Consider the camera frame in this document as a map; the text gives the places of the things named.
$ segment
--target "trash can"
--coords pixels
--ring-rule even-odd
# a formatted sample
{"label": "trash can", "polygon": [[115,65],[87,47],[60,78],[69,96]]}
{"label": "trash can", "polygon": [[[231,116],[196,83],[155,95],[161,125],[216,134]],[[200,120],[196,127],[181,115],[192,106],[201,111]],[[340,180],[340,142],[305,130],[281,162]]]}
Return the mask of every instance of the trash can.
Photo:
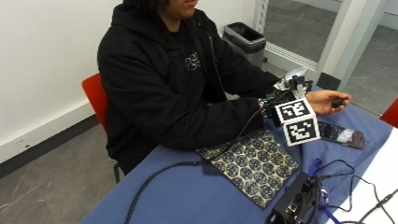
{"label": "trash can", "polygon": [[236,22],[224,27],[223,39],[253,65],[261,67],[266,39],[260,32],[245,23]]}

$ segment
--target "black hoodie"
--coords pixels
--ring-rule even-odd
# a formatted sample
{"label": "black hoodie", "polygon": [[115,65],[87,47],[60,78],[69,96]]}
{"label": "black hoodie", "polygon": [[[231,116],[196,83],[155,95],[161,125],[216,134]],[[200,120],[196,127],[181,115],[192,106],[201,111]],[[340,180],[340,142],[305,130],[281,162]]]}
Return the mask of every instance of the black hoodie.
{"label": "black hoodie", "polygon": [[[99,48],[108,98],[107,149],[125,173],[159,144],[195,150],[232,140],[258,110],[257,98],[278,81],[220,39],[203,11],[197,9],[184,24],[203,76],[187,74],[183,49],[160,16],[124,5],[115,8]],[[225,91],[241,98],[227,101]],[[257,116],[248,132],[260,127]]]}

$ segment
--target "red chair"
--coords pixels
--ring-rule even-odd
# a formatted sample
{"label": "red chair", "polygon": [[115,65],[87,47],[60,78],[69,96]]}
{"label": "red chair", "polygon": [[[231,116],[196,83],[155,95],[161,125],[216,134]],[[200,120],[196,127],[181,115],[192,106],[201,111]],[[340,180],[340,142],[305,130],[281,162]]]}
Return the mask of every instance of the red chair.
{"label": "red chair", "polygon": [[[105,110],[107,110],[107,94],[104,92],[100,73],[97,73],[96,75],[88,77],[83,81],[83,87],[84,87],[84,91],[85,91],[88,101],[89,101],[91,106],[95,110],[99,122],[101,123],[101,125],[104,127],[104,130],[107,131],[107,125],[105,125],[105,122],[104,122],[104,113],[105,113]],[[113,173],[115,173],[116,183],[119,183],[121,181],[119,168],[120,168],[120,164],[116,163],[113,165]]]}
{"label": "red chair", "polygon": [[381,116],[381,120],[389,123],[392,126],[398,128],[398,98],[394,103],[389,106],[385,114]]}

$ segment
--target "smartphone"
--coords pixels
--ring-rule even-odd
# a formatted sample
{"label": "smartphone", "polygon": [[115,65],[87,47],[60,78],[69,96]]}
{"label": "smartphone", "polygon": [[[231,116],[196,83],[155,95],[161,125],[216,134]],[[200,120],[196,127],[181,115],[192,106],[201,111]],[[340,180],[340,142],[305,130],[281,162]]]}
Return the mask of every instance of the smartphone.
{"label": "smartphone", "polygon": [[365,146],[364,133],[336,124],[318,121],[321,138],[348,147],[362,149]]}

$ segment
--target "glass door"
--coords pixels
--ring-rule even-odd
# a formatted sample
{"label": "glass door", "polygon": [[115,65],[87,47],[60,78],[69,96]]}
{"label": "glass door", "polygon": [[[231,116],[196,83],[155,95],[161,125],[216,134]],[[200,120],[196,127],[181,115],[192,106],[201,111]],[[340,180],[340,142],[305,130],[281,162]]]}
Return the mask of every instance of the glass door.
{"label": "glass door", "polygon": [[285,70],[316,73],[341,8],[336,0],[260,0],[257,30],[268,39],[265,57]]}
{"label": "glass door", "polygon": [[398,98],[397,62],[398,2],[390,1],[344,88],[353,102],[376,115],[382,115]]}

